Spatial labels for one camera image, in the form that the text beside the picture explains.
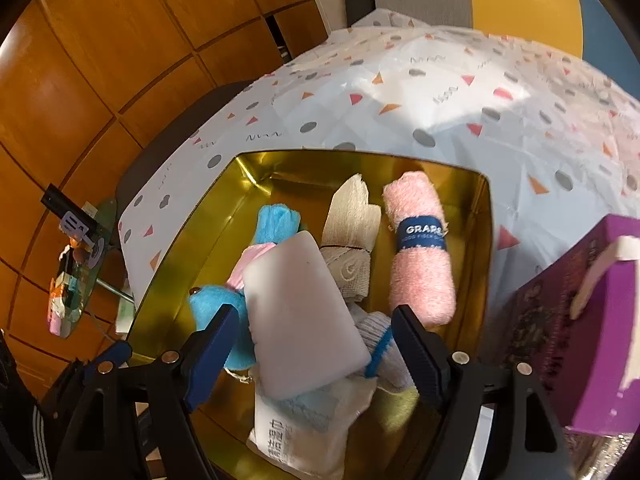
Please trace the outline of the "wet wipes packet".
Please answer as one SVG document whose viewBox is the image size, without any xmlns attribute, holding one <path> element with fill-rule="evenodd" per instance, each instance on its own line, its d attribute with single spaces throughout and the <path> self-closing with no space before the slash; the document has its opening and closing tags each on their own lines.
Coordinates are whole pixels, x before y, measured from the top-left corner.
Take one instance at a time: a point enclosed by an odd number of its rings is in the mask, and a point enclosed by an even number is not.
<svg viewBox="0 0 640 480">
<path fill-rule="evenodd" d="M 341 479 L 349 429 L 369 408 L 378 381 L 358 374 L 277 401 L 255 383 L 254 453 L 299 479 Z"/>
</svg>

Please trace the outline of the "white sponge block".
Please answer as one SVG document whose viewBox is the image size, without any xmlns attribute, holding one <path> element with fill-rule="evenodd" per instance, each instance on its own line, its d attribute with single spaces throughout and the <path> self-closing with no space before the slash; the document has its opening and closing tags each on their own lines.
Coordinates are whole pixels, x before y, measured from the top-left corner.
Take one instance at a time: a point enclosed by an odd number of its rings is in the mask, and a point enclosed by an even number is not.
<svg viewBox="0 0 640 480">
<path fill-rule="evenodd" d="M 298 232 L 259 263 L 250 328 L 264 393 L 285 400 L 365 367 L 371 359 L 314 237 Z"/>
</svg>

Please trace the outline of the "white knit work glove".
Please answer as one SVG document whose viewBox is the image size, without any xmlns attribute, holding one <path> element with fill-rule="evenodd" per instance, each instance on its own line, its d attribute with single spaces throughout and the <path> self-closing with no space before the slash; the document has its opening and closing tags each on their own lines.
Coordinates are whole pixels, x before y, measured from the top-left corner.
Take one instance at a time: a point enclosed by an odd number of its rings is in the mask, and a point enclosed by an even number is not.
<svg viewBox="0 0 640 480">
<path fill-rule="evenodd" d="M 360 374 L 375 378 L 378 388 L 388 393 L 403 393 L 414 386 L 392 331 L 392 320 L 380 311 L 366 312 L 358 304 L 347 305 L 360 336 L 370 352 L 370 362 Z"/>
</svg>

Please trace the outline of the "pink towel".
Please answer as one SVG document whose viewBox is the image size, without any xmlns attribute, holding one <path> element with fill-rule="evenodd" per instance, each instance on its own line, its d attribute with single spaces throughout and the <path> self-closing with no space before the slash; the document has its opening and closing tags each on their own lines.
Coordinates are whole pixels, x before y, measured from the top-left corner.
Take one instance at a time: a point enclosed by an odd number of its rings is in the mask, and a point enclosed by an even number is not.
<svg viewBox="0 0 640 480">
<path fill-rule="evenodd" d="M 390 306 L 411 307 L 425 326 L 448 324 L 456 291 L 447 249 L 447 222 L 436 188 L 423 171 L 407 171 L 383 188 L 396 234 L 390 267 Z"/>
</svg>

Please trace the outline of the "blue plush toy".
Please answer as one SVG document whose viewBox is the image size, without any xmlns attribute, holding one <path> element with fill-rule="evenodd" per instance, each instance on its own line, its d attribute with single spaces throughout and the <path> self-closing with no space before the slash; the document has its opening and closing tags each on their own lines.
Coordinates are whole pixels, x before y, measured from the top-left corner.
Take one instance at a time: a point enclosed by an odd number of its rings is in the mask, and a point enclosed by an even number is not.
<svg viewBox="0 0 640 480">
<path fill-rule="evenodd" d="M 298 233 L 300 213 L 283 204 L 262 206 L 258 211 L 252 242 L 244 248 L 223 285 L 203 285 L 190 293 L 189 306 L 195 329 L 204 330 L 223 306 L 238 312 L 239 331 L 224 363 L 230 374 L 245 372 L 256 364 L 254 339 L 250 328 L 250 304 L 256 286 L 254 274 L 259 263 L 283 242 Z"/>
</svg>

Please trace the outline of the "beige towel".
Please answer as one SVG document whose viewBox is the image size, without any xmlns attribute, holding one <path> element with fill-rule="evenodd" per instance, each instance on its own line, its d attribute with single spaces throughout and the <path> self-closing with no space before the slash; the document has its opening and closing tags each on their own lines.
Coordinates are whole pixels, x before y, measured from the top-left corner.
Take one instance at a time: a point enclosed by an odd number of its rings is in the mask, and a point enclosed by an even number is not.
<svg viewBox="0 0 640 480">
<path fill-rule="evenodd" d="M 369 295 L 371 254 L 381 218 L 381 207 L 369 202 L 360 174 L 347 179 L 332 196 L 320 252 L 347 302 Z"/>
</svg>

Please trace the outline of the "purple cardboard box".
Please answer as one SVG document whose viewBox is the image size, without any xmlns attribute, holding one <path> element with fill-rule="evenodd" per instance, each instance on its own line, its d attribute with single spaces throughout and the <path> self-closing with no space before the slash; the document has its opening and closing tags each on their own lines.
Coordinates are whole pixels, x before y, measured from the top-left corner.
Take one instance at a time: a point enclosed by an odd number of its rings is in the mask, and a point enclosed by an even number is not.
<svg viewBox="0 0 640 480">
<path fill-rule="evenodd" d="M 639 222 L 608 214 L 506 305 L 494 359 L 533 367 L 559 423 L 582 434 L 639 426 Z"/>
</svg>

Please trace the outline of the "patterned light blue tablecloth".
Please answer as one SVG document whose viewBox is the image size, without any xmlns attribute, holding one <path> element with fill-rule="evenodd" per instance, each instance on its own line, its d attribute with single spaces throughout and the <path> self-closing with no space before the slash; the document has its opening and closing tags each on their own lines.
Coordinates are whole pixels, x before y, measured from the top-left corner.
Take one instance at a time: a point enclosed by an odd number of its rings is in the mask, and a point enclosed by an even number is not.
<svg viewBox="0 0 640 480">
<path fill-rule="evenodd" d="M 639 213 L 639 103 L 563 51 L 374 11 L 263 76 L 160 160 L 119 221 L 141 300 L 186 217 L 243 152 L 356 148 L 489 181 L 489 311 L 606 214 Z"/>
</svg>

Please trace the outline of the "grey yellow blue sofa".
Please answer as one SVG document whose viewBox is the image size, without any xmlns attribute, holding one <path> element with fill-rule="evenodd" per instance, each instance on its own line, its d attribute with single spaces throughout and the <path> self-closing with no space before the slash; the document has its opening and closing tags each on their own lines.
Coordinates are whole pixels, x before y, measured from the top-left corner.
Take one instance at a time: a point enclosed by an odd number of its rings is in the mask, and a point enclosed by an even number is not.
<svg viewBox="0 0 640 480">
<path fill-rule="evenodd" d="M 629 92 L 639 85 L 639 46 L 600 0 L 345 0 L 354 24 L 376 9 L 435 25 L 518 36 L 583 58 Z"/>
</svg>

